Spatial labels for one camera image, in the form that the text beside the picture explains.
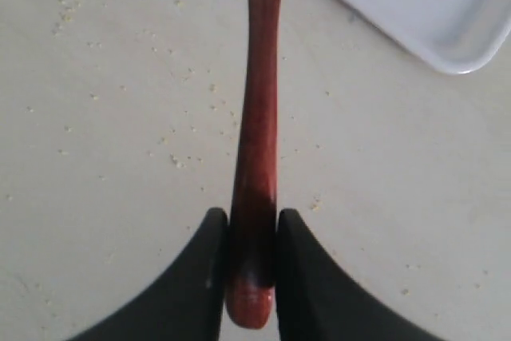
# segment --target wooden handle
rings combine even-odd
[[[267,322],[275,285],[280,0],[248,0],[248,65],[229,224],[226,304],[241,327]]]

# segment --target handle tip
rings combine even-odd
[[[246,280],[235,281],[225,295],[229,317],[239,327],[261,329],[270,316],[273,294],[273,287],[258,287]]]

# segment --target white table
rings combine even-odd
[[[509,336],[511,45],[443,76],[336,0],[280,36],[279,206],[416,323]],[[0,339],[97,322],[229,207],[246,45],[246,0],[0,0]]]

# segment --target table surface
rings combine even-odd
[[[96,323],[229,207],[246,7],[0,0],[0,339]],[[449,340],[511,334],[509,59],[441,75],[337,0],[283,0],[279,206]],[[275,316],[225,316],[240,338]]]

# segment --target red wooden handle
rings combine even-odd
[[[229,224],[226,304],[241,327],[267,322],[275,284],[280,0],[248,0],[248,64]]]

